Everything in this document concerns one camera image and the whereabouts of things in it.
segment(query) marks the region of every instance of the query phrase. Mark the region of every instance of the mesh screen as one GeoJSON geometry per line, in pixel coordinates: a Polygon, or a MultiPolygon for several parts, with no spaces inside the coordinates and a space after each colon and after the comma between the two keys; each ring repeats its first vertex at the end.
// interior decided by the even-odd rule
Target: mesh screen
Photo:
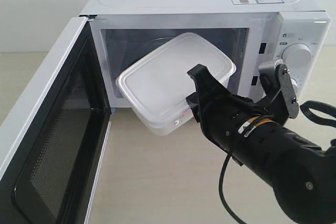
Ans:
{"type": "Polygon", "coordinates": [[[44,127],[48,134],[32,171],[30,182],[57,218],[71,171],[90,119],[90,103],[80,71],[73,71],[67,95],[56,119],[44,127]]]}

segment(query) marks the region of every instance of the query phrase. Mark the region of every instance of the screw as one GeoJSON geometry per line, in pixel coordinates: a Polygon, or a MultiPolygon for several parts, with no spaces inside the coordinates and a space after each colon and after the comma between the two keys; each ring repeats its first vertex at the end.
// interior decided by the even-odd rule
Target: screw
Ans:
{"type": "Polygon", "coordinates": [[[307,188],[308,190],[313,190],[313,188],[314,188],[313,183],[310,182],[310,181],[306,182],[306,188],[307,188]]]}
{"type": "Polygon", "coordinates": [[[287,68],[285,68],[282,72],[283,75],[288,74],[288,73],[289,73],[289,70],[287,68]]]}

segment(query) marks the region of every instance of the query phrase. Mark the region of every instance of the white plastic container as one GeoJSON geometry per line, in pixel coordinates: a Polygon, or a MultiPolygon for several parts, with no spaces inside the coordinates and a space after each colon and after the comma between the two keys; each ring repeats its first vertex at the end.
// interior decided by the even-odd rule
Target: white plastic container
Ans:
{"type": "Polygon", "coordinates": [[[193,117],[186,97],[195,92],[187,72],[205,65],[225,87],[236,71],[218,48],[194,33],[181,34],[126,69],[117,86],[140,120],[156,135],[167,135],[193,117]]]}

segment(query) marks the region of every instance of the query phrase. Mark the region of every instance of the white microwave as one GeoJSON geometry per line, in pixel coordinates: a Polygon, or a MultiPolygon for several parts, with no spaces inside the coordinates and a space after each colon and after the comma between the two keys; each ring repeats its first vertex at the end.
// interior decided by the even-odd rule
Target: white microwave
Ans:
{"type": "Polygon", "coordinates": [[[255,101],[259,65],[282,58],[300,96],[329,25],[313,0],[90,0],[0,127],[0,223],[88,222],[110,114],[129,106],[115,81],[155,48],[200,35],[236,65],[228,89],[255,101]]]}

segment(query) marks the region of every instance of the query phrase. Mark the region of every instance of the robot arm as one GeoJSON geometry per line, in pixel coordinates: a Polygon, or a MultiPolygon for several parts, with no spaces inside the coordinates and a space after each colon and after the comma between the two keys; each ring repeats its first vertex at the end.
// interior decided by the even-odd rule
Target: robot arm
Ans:
{"type": "MultiPolygon", "coordinates": [[[[196,87],[187,97],[194,117],[205,137],[228,153],[219,183],[224,207],[238,223],[244,223],[222,193],[225,168],[232,156],[273,188],[279,206],[296,223],[335,223],[336,148],[323,151],[283,127],[288,118],[296,118],[299,105],[282,60],[260,66],[259,72],[266,96],[257,103],[230,93],[205,66],[188,72],[196,87]]],[[[310,113],[312,121],[334,122],[328,124],[314,118],[306,107],[301,109],[310,113]]]]}

